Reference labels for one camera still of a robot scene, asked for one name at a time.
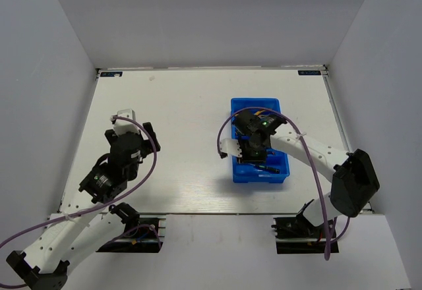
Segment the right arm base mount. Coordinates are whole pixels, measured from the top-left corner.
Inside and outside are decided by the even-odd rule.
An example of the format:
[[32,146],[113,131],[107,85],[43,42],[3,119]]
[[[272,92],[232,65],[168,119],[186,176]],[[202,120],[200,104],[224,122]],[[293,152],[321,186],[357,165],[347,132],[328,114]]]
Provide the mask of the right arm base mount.
[[275,232],[277,254],[324,254],[326,234],[324,226],[302,230],[294,217],[274,217],[271,228]]

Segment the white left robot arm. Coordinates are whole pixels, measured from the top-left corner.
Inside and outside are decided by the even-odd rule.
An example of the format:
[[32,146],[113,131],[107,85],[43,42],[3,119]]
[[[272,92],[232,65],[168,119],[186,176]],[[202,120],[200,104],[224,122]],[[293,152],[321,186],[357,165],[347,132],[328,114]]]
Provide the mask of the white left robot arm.
[[160,145],[152,124],[114,116],[105,132],[109,152],[100,156],[79,184],[61,215],[41,226],[44,232],[6,261],[21,278],[21,287],[62,289],[73,268],[103,245],[120,236],[131,237],[145,224],[122,199],[138,176],[143,159],[158,157]]

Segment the slim green precision screwdriver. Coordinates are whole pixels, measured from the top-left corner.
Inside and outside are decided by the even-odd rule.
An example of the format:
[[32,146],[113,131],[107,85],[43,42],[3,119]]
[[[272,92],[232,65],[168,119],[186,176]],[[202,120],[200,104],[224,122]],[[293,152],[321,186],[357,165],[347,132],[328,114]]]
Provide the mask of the slim green precision screwdriver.
[[266,171],[272,174],[280,174],[280,170],[274,167],[270,167],[270,166],[262,165],[262,164],[255,164],[255,163],[250,163],[250,165],[254,167],[255,169],[258,169],[261,171]]

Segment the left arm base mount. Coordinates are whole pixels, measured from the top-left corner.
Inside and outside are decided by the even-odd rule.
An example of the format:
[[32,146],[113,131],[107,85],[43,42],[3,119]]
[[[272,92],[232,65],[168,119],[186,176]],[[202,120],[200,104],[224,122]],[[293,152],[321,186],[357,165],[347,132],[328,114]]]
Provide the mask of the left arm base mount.
[[126,225],[125,234],[100,247],[99,253],[148,253],[157,254],[164,244],[166,218],[164,216],[140,216],[133,224]]

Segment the yellow black needle-nose pliers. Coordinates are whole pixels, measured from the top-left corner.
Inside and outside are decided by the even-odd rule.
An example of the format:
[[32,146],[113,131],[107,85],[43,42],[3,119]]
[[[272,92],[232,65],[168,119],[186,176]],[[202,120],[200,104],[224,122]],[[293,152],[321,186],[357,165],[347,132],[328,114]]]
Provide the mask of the yellow black needle-nose pliers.
[[266,110],[257,110],[253,113],[254,117],[260,120],[263,120],[264,118],[266,118],[267,116],[271,115],[272,113],[270,111],[266,111]]

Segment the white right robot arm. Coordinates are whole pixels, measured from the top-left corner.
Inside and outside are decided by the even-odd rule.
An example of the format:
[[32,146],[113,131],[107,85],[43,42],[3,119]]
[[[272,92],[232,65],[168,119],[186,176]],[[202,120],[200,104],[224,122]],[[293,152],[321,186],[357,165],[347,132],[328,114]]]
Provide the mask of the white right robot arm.
[[235,114],[232,124],[241,134],[235,142],[238,158],[268,149],[281,151],[308,165],[316,184],[320,176],[330,182],[329,192],[318,188],[318,197],[296,215],[298,230],[305,236],[315,235],[338,216],[357,217],[380,188],[368,153],[323,144],[302,133],[285,115],[269,111],[262,116],[245,108]]

